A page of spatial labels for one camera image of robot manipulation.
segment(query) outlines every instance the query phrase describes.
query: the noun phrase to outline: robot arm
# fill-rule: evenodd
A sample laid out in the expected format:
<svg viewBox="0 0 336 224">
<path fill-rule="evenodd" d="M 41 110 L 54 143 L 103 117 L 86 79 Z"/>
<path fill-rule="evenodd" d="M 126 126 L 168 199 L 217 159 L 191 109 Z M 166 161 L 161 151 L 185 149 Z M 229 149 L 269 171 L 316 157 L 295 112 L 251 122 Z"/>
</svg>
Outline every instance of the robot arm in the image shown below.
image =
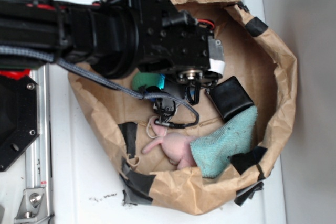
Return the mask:
<svg viewBox="0 0 336 224">
<path fill-rule="evenodd" d="M 79 5 L 55 0 L 0 0 L 0 44 L 52 52 L 87 62 L 108 79 L 136 67 L 170 80 L 213 87 L 222 77 L 221 42 L 170 0 L 100 0 Z M 42 61 L 0 56 L 2 69 L 36 69 Z"/>
</svg>

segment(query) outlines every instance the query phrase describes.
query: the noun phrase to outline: teal cloth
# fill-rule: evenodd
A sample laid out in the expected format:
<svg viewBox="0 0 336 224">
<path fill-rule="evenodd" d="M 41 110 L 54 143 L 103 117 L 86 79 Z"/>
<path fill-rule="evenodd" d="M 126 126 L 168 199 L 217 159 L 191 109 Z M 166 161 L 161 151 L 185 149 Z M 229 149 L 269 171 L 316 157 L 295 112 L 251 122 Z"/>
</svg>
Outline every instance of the teal cloth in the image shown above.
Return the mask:
<svg viewBox="0 0 336 224">
<path fill-rule="evenodd" d="M 257 107 L 251 106 L 231 118 L 208 136 L 190 143 L 196 164 L 204 178 L 215 178 L 230 164 L 230 157 L 250 151 Z"/>
</svg>

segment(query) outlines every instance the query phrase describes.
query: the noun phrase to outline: pink plush toy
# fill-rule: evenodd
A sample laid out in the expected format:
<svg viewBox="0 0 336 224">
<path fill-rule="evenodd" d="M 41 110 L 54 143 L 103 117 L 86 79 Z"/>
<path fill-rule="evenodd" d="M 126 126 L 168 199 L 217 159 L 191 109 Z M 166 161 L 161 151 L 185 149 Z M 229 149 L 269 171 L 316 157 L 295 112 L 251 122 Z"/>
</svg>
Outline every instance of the pink plush toy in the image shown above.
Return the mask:
<svg viewBox="0 0 336 224">
<path fill-rule="evenodd" d="M 150 119 L 149 123 L 157 137 L 142 149 L 142 153 L 147 154 L 153 147 L 161 144 L 162 150 L 169 158 L 169 161 L 173 165 L 178 165 L 177 169 L 197 166 L 190 150 L 190 142 L 197 139 L 197 137 L 184 136 L 181 133 L 176 132 L 167 134 L 167 128 L 161 125 L 156 125 L 155 120 L 156 118 L 153 117 Z"/>
</svg>

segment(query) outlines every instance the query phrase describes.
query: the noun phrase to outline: paper bag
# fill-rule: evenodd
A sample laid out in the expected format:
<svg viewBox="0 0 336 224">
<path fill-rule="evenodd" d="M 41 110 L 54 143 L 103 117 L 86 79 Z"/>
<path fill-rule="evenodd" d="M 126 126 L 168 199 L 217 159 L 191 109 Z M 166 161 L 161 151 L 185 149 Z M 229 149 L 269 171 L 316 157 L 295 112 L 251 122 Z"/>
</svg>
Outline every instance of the paper bag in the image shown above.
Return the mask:
<svg viewBox="0 0 336 224">
<path fill-rule="evenodd" d="M 226 62 L 220 82 L 236 76 L 258 108 L 251 150 L 253 157 L 259 158 L 251 161 L 238 155 L 233 158 L 235 165 L 230 164 L 215 179 L 202 178 L 198 167 L 176 170 L 159 147 L 147 155 L 141 154 L 141 149 L 151 141 L 145 129 L 154 115 L 150 101 L 137 100 L 74 74 L 69 75 L 69 80 L 86 119 L 121 175 L 126 200 L 199 215 L 234 199 L 237 191 L 270 175 L 292 132 L 297 61 L 284 42 L 254 17 L 241 0 L 171 1 L 196 18 L 215 22 L 215 38 L 223 43 Z M 135 72 L 116 82 L 130 88 Z M 224 124 L 205 94 L 201 94 L 195 109 L 200 123 L 175 131 L 204 136 Z M 193 115 L 179 107 L 174 122 L 193 121 Z"/>
</svg>

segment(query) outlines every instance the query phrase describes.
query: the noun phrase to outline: black square object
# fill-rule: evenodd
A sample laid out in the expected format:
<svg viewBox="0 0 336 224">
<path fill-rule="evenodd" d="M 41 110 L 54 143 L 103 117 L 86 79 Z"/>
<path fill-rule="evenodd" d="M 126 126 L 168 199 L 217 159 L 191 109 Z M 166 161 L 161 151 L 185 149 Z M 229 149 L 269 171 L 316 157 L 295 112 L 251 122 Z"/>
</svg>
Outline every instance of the black square object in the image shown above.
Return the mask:
<svg viewBox="0 0 336 224">
<path fill-rule="evenodd" d="M 217 85 L 207 94 L 224 122 L 254 105 L 235 76 Z"/>
</svg>

